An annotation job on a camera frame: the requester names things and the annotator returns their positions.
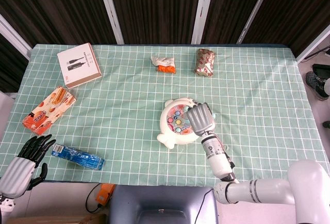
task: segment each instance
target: black curtain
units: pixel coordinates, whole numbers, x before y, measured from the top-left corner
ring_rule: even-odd
[[[113,0],[126,44],[190,44],[198,0]]]
[[[211,0],[202,44],[236,44],[258,0]]]
[[[289,46],[298,56],[330,24],[330,0],[264,0],[243,43]]]
[[[116,44],[103,0],[1,0],[0,14],[31,47]]]
[[[0,35],[0,91],[15,93],[27,66],[27,59]]]

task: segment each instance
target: grid pattern tablecloth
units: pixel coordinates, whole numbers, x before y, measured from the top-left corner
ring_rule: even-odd
[[[32,136],[22,119],[58,85],[57,53],[37,45],[0,145],[0,175]],[[168,99],[208,102],[216,133],[228,145],[239,180],[285,178],[289,165],[312,159],[329,172],[297,63],[288,48],[204,47],[216,53],[214,76],[195,75],[198,47],[93,46],[103,77],[71,89],[77,102],[47,133],[58,143],[105,158],[102,171],[50,156],[49,180],[131,185],[213,186],[200,142],[168,150],[156,140]],[[177,73],[156,72],[150,57],[174,56]]]

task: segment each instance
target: blue package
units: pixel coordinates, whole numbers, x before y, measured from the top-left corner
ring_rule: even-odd
[[[95,170],[101,170],[104,163],[104,159],[94,154],[59,144],[54,144],[52,155]]]

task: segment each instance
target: orange device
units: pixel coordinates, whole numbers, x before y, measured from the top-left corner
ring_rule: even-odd
[[[102,184],[95,200],[99,204],[105,206],[109,201],[115,186],[115,184]]]

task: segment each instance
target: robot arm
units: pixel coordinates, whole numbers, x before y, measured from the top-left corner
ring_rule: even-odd
[[[232,171],[233,163],[222,143],[214,134],[215,122],[206,103],[188,109],[187,116],[194,132],[202,137],[212,172],[221,179],[214,187],[214,195],[223,204],[246,201],[252,203],[294,204],[296,223],[330,223],[330,177],[315,161],[293,163],[288,181],[257,179],[238,183]]]
[[[3,215],[12,211],[15,198],[22,196],[25,191],[31,190],[45,180],[47,175],[46,163],[42,164],[40,176],[35,179],[31,178],[47,150],[56,141],[51,140],[46,144],[51,137],[52,135],[32,137],[8,165],[5,174],[0,179],[0,209]]]

